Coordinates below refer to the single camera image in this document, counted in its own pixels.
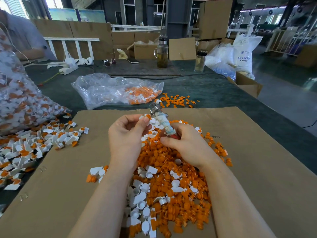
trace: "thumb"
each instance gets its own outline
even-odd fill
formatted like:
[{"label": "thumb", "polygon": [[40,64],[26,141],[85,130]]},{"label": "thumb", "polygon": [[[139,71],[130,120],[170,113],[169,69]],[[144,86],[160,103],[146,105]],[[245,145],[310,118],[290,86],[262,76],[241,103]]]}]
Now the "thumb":
[{"label": "thumb", "polygon": [[145,116],[144,118],[140,119],[134,126],[133,132],[142,135],[145,128],[149,125],[150,119]]},{"label": "thumb", "polygon": [[169,138],[169,137],[161,137],[160,141],[164,146],[169,148],[174,148],[174,149],[177,149],[177,147],[180,144],[180,140]]}]

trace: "shirt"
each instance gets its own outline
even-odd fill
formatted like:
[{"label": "shirt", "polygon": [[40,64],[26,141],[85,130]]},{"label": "shirt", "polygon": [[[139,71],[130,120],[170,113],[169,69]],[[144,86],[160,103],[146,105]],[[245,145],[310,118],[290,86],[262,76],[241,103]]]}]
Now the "shirt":
[{"label": "shirt", "polygon": [[9,39],[20,51],[42,48],[46,59],[57,60],[36,26],[28,19],[7,13]]}]

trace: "glass bottle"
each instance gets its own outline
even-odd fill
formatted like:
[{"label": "glass bottle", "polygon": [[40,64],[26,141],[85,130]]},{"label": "glass bottle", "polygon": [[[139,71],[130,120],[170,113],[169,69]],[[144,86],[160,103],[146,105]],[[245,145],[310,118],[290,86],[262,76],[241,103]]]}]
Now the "glass bottle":
[{"label": "glass bottle", "polygon": [[204,71],[206,56],[207,50],[201,49],[197,51],[194,72],[202,73]]},{"label": "glass bottle", "polygon": [[154,50],[154,56],[158,59],[157,66],[158,68],[167,68],[168,61],[168,45],[167,45],[167,36],[160,35],[158,37],[159,44],[157,49]]}]

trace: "sunglasses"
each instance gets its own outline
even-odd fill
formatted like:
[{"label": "sunglasses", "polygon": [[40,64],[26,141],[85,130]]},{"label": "sunglasses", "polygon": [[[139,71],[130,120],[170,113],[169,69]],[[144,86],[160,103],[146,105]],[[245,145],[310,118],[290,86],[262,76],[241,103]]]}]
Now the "sunglasses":
[{"label": "sunglasses", "polygon": [[106,67],[109,67],[111,64],[116,64],[117,63],[115,58],[112,58],[110,60],[109,59],[105,59],[103,62],[104,62]]}]

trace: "floor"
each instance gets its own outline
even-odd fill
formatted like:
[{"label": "floor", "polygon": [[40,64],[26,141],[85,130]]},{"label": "floor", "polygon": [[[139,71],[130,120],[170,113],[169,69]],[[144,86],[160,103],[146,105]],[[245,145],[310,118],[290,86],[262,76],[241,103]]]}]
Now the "floor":
[{"label": "floor", "polygon": [[[264,47],[253,51],[253,73],[263,84],[258,100],[300,127],[317,120],[317,69],[292,65],[293,59],[264,56]],[[317,137],[317,123],[305,128]]]}]

